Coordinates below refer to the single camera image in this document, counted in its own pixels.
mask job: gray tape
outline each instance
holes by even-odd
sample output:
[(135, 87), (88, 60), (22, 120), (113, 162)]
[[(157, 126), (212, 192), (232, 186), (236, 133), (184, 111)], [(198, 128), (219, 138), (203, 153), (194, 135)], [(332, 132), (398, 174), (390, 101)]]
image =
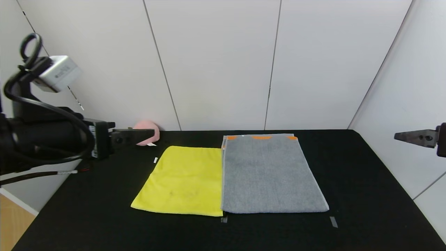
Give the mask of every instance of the gray tape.
[(330, 216), (331, 224), (333, 227), (338, 228), (338, 224), (336, 222), (336, 219), (333, 216)]

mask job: wooden floor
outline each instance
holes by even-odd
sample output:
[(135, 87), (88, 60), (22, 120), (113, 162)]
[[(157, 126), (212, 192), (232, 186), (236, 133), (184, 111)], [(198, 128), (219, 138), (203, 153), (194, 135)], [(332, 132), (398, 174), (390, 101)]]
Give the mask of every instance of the wooden floor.
[(11, 251), (34, 218), (0, 194), (0, 251)]

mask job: white label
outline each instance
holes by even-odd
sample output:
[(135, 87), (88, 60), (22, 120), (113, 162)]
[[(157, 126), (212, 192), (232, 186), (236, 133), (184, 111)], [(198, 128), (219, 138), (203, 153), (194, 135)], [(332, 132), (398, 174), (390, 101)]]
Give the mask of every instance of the white label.
[(71, 173), (78, 173), (78, 170), (72, 170), (72, 171), (58, 171), (57, 174), (71, 174)]
[(90, 129), (91, 134), (95, 138), (95, 147), (93, 148), (93, 151), (91, 151), (91, 156), (97, 158), (98, 157), (98, 145), (96, 143), (96, 127), (94, 125), (89, 125), (88, 128)]

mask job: white camera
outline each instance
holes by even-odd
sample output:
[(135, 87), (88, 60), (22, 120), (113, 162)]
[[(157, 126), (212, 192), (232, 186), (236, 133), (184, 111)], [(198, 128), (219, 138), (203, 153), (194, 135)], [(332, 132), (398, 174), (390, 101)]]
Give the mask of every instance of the white camera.
[(81, 69), (68, 56), (50, 56), (53, 64), (33, 80), (45, 92), (60, 92), (79, 77)]

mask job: white wall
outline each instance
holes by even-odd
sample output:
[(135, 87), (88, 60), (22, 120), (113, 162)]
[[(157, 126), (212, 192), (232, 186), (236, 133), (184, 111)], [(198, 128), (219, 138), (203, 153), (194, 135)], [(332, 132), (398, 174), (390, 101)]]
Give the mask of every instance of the white wall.
[(422, 193), (415, 203), (424, 213), (438, 235), (446, 243), (446, 176)]
[[(17, 65), (22, 64), (19, 54), (19, 46), (22, 39), (33, 32), (19, 5), (15, 0), (0, 0), (0, 82), (2, 87), (2, 108), (7, 117), (12, 117), (12, 102), (3, 95), (3, 85), (6, 80), (17, 71)], [(33, 88), (33, 94), (40, 100), (55, 106), (67, 106), (76, 112), (81, 109), (69, 91), (58, 94), (43, 92), (38, 88)], [(20, 174), (8, 174), (1, 179), (8, 179), (13, 176), (30, 172), (43, 172), (52, 170), (72, 170), (77, 161), (61, 165), (47, 165), (33, 168), (30, 171)], [(7, 194), (12, 194), (33, 210), (39, 211), (49, 200), (53, 193), (65, 180), (67, 175), (41, 177), (32, 180), (25, 180), (14, 184), (2, 186)]]
[(117, 127), (150, 119), (179, 130), (142, 0), (19, 0), (51, 55), (83, 70), (71, 88), (85, 117)]
[[(446, 122), (446, 1), (416, 0), (351, 128), (415, 198), (446, 172), (436, 149), (393, 139)], [(445, 177), (415, 202), (446, 240)]]
[(266, 129), (345, 129), (411, 0), (283, 0)]
[(146, 0), (182, 130), (262, 130), (280, 0)]

